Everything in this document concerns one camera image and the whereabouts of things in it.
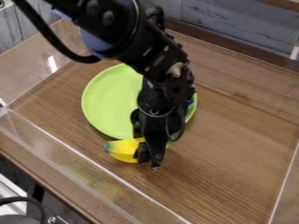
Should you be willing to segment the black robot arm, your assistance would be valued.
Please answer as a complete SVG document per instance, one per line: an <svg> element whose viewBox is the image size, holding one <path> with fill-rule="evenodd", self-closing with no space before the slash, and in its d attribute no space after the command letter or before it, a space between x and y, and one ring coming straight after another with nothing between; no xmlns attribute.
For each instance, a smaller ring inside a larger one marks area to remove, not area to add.
<svg viewBox="0 0 299 224"><path fill-rule="evenodd" d="M115 58L143 75L134 135L145 141L134 157L162 167L167 144L181 139L197 93L189 54L166 31L165 10L139 0L43 0L81 29L91 55L78 55L61 41L28 0L12 0L51 45L71 60L91 64Z"/></svg>

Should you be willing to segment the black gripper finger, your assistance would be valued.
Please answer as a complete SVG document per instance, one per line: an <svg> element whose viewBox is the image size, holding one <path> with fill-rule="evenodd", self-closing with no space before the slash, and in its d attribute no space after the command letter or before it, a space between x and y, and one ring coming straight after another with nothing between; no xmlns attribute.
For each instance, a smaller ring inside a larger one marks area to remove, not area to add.
<svg viewBox="0 0 299 224"><path fill-rule="evenodd" d="M139 164L147 163L150 161L150 152L146 143L139 144L134 158L137 159Z"/></svg>
<svg viewBox="0 0 299 224"><path fill-rule="evenodd" d="M151 170L158 171L165 161L165 152L169 144L167 135L163 132L145 135L146 144L150 152Z"/></svg>

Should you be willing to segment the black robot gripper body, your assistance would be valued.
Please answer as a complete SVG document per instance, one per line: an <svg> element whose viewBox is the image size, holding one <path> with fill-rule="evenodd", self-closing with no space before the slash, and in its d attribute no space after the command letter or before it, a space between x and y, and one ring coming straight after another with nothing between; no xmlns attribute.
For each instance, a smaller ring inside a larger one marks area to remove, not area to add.
<svg viewBox="0 0 299 224"><path fill-rule="evenodd" d="M135 138L163 132L169 143L177 142L186 130L187 101L197 90L189 54L181 44L166 45L151 59L146 56L131 65L143 75L137 98L138 109L131 114Z"/></svg>

